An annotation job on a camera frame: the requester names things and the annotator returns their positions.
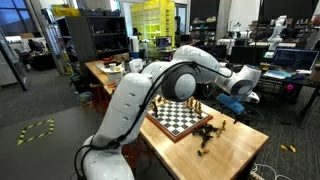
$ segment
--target electronics equipment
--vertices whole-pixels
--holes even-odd
[[[230,63],[259,65],[268,49],[269,46],[233,46]]]
[[[156,47],[166,48],[172,46],[171,36],[159,36],[156,37]]]
[[[283,69],[312,70],[318,54],[318,51],[278,48],[272,64]]]
[[[190,35],[181,35],[181,36],[180,36],[180,41],[181,41],[181,42],[188,42],[188,41],[190,41],[190,40],[191,40]]]
[[[29,47],[31,51],[37,51],[37,52],[42,52],[43,51],[43,45],[40,44],[39,42],[29,40]]]

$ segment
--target shelf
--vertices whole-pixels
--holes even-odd
[[[56,36],[57,38],[71,39],[71,36]]]
[[[105,51],[105,52],[97,53],[97,54],[98,54],[98,56],[100,56],[100,55],[105,55],[108,53],[113,53],[113,52],[118,52],[118,51],[129,51],[129,48],[115,49],[115,50]]]
[[[72,52],[67,52],[67,54],[74,56],[74,57],[78,57],[76,53],[72,53]]]
[[[103,33],[103,34],[94,34],[93,36],[95,37],[100,37],[100,36],[114,36],[114,35],[125,35],[126,33]]]
[[[199,25],[199,24],[215,24],[217,23],[216,21],[215,22],[204,22],[204,23],[192,23],[192,25]]]
[[[208,28],[208,29],[192,29],[191,32],[194,32],[194,31],[215,31],[216,29],[213,29],[213,28]]]

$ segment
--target gray carpet floor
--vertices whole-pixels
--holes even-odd
[[[317,103],[317,99],[311,112],[306,114],[305,129],[301,129],[297,122],[298,114],[310,99],[313,90],[304,87],[296,104],[280,101],[277,96],[269,94],[260,94],[261,102],[250,104],[251,109],[254,108],[252,116],[255,118],[249,122],[249,126],[270,138],[255,163],[268,165],[277,175],[294,180],[320,179],[320,103]],[[221,109],[214,99],[207,99],[204,103],[214,109]],[[281,144],[295,145],[296,153],[281,149]],[[257,173],[267,180],[275,179],[273,171],[268,167],[258,167]]]
[[[68,77],[59,75],[56,69],[25,74],[28,91],[24,92],[19,84],[0,89],[0,129],[79,105]]]

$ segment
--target wooden table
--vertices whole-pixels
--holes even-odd
[[[95,69],[96,62],[86,63],[90,71],[101,81],[106,82],[106,76]],[[236,179],[251,163],[268,141],[268,136],[234,120],[220,112],[202,106],[202,110],[213,116],[209,123],[219,127],[226,120],[226,130],[217,138],[206,144],[209,154],[199,157],[202,138],[187,135],[177,143],[171,141],[149,119],[145,118],[140,129],[140,135],[154,150],[157,157],[176,179]]]
[[[96,65],[99,64],[99,63],[101,64],[101,63],[103,63],[103,61],[87,62],[86,66],[90,70],[92,75],[94,75],[99,80],[99,82],[103,85],[103,87],[107,91],[107,93],[109,95],[111,95],[113,89],[112,88],[108,88],[108,76],[107,76],[107,74],[97,68]]]

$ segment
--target window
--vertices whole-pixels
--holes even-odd
[[[180,31],[186,33],[186,22],[187,22],[187,5],[176,3],[176,16],[180,17]]]
[[[24,0],[1,0],[0,27],[6,36],[37,32]]]

